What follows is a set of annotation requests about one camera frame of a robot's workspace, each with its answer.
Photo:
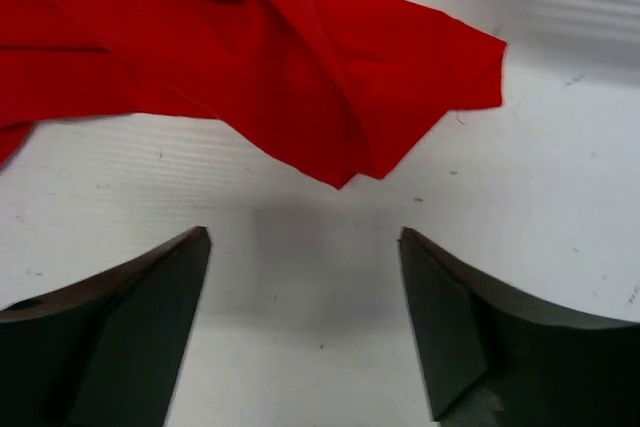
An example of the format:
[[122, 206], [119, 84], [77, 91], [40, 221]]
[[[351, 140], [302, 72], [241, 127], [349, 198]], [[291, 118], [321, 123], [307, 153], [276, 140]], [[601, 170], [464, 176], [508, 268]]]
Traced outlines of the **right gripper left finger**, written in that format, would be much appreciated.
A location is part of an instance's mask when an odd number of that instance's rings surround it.
[[2, 309], [2, 425], [164, 425], [210, 252], [194, 227]]

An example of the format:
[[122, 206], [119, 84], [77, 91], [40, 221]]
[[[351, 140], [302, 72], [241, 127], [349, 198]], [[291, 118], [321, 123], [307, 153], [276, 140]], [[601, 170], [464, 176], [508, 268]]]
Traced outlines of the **red t shirt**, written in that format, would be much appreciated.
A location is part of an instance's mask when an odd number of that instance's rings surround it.
[[46, 120], [196, 117], [342, 188], [500, 106], [505, 51], [405, 0], [1, 0], [1, 157]]

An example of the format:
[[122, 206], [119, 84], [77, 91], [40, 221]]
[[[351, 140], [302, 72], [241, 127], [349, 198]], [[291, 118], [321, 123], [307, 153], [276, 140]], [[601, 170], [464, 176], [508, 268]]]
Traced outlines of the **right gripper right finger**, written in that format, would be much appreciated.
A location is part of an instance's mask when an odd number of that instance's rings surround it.
[[635, 426], [639, 326], [521, 291], [406, 228], [398, 249], [431, 418]]

